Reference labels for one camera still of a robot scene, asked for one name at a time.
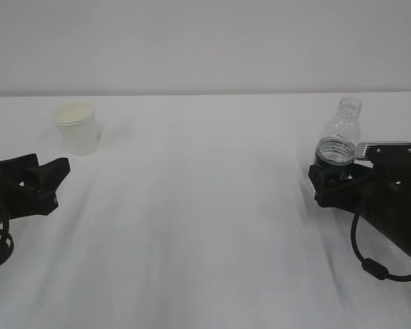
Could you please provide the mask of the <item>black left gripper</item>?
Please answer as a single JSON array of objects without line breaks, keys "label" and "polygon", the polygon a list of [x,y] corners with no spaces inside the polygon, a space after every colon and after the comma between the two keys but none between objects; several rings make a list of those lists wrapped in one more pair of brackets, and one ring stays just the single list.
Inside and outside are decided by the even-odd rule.
[{"label": "black left gripper", "polygon": [[68,158],[40,165],[36,154],[0,161],[0,224],[58,207],[56,191],[70,173]]}]

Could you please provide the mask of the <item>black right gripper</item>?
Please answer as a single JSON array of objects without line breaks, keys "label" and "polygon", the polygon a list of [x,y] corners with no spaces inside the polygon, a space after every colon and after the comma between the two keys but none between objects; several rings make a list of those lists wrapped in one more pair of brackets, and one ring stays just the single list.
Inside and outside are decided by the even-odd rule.
[{"label": "black right gripper", "polygon": [[363,218],[411,258],[411,145],[372,149],[368,160],[345,167],[312,164],[308,178],[322,208],[353,214],[352,249],[365,271],[385,266],[360,253],[356,230]]}]

